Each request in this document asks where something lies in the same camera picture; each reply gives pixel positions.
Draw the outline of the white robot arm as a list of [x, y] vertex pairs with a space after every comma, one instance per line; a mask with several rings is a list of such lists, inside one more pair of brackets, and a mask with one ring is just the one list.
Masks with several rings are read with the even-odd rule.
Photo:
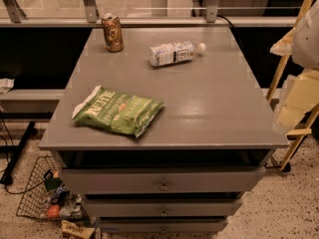
[[319, 69], [319, 1], [302, 17], [295, 29], [292, 60], [309, 69]]

